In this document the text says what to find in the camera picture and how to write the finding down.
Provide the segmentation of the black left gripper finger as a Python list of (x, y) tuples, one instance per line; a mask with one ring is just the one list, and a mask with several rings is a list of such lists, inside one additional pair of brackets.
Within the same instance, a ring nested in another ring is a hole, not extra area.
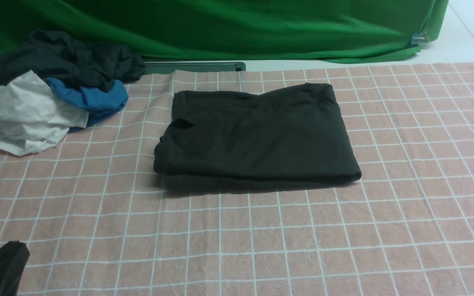
[(9, 241), (0, 248), (0, 296), (17, 296), (29, 257), (28, 247), (18, 240)]

